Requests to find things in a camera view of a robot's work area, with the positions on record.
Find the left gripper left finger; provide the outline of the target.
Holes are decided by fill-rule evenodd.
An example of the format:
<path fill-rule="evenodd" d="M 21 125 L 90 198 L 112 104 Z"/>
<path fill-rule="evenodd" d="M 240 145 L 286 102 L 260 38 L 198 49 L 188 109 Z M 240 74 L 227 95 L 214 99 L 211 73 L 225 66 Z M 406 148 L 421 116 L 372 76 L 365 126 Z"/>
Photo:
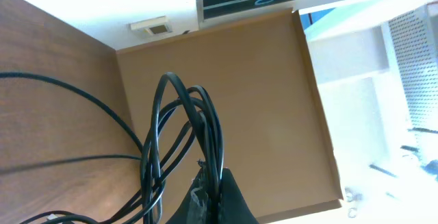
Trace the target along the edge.
<path fill-rule="evenodd" d="M 206 224 L 209 214 L 206 163 L 199 160 L 200 169 L 186 193 L 181 205 L 166 224 Z"/>

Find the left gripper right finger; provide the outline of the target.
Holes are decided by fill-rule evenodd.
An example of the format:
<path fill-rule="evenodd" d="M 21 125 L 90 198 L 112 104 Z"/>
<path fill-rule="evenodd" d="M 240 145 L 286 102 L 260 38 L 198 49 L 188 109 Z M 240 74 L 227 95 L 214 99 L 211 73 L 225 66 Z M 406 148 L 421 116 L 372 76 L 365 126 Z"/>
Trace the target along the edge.
<path fill-rule="evenodd" d="M 221 203 L 218 216 L 220 224 L 258 224 L 249 210 L 232 172 L 222 171 Z"/>

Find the black USB cable long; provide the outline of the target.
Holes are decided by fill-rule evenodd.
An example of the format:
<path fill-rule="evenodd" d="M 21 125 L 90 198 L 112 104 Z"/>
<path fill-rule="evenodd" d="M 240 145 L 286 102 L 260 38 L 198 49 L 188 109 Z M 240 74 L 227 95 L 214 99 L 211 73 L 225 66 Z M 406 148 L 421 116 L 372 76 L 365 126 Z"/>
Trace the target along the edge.
<path fill-rule="evenodd" d="M 2 223 L 132 223 L 138 155 L 1 152 Z"/>

